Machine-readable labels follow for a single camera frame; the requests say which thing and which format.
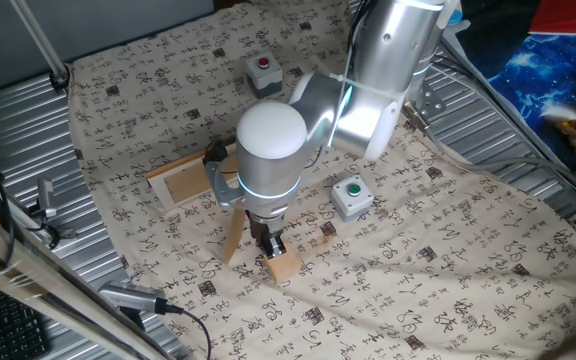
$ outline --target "wooden stick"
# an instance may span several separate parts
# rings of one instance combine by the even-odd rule
[[[241,241],[241,235],[244,231],[244,219],[246,217],[246,211],[241,209],[235,209],[232,214],[232,221],[230,222],[230,230],[228,230],[228,237],[226,238],[226,244],[224,244],[224,262],[226,265],[230,265],[230,260],[239,246]]]

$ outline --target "keyboard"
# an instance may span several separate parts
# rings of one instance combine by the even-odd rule
[[[40,314],[0,292],[0,360],[32,360],[48,351]]]

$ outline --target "red fabric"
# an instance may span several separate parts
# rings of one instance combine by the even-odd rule
[[[576,0],[541,0],[530,32],[576,34]]]

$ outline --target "white cable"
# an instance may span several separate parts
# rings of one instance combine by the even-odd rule
[[[474,87],[472,87],[472,86],[466,84],[465,82],[457,79],[456,77],[444,72],[443,70],[437,68],[436,66],[432,66],[432,68],[435,71],[442,73],[447,78],[450,78],[453,81],[455,81],[455,82],[465,86],[466,88],[472,90],[475,94],[479,95],[479,97],[484,99],[488,103],[488,105],[490,105],[491,108],[495,109],[495,106],[490,102],[490,100],[488,100],[484,95],[482,95]],[[558,172],[561,176],[566,178],[568,181],[570,181],[571,184],[576,186],[576,176],[573,175],[570,171],[568,171],[564,167],[559,166],[550,160],[531,158],[531,157],[525,157],[525,158],[515,157],[515,158],[508,158],[508,159],[504,159],[504,160],[500,160],[500,161],[494,161],[494,162],[490,162],[490,163],[484,163],[484,164],[477,164],[477,165],[466,164],[464,162],[461,162],[461,161],[455,159],[447,151],[445,151],[445,147],[444,147],[445,145],[442,144],[437,139],[437,137],[433,134],[433,132],[430,130],[430,128],[426,129],[426,135],[428,135],[428,138],[430,139],[430,141],[432,141],[439,150],[441,150],[444,154],[446,154],[446,156],[450,159],[450,161],[452,161],[455,165],[457,165],[458,167],[460,167],[462,169],[473,171],[473,172],[479,172],[479,171],[492,170],[492,169],[500,168],[502,166],[507,166],[507,165],[532,164],[532,165],[549,167],[549,168],[553,169],[554,171]]]

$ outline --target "wooden block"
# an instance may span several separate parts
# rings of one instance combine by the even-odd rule
[[[235,209],[232,214],[232,221],[230,222],[230,229],[228,230],[228,237],[226,244],[224,244],[224,262],[230,265],[230,260],[239,246],[241,235],[244,231],[244,219],[246,218],[246,211]]]
[[[235,153],[235,144],[226,146],[228,155]],[[173,161],[158,167],[146,174],[150,186],[155,190],[159,201],[166,211],[171,211],[179,205],[197,198],[210,191],[210,182],[206,178],[202,159],[205,151]],[[230,157],[228,164],[222,166],[226,181],[234,182],[237,177],[236,157]]]
[[[285,242],[286,252],[274,257],[270,260],[264,254],[264,261],[268,270],[270,270],[270,275],[275,280],[275,285],[288,280],[290,277],[299,272],[301,268],[301,260],[295,254],[289,243]]]

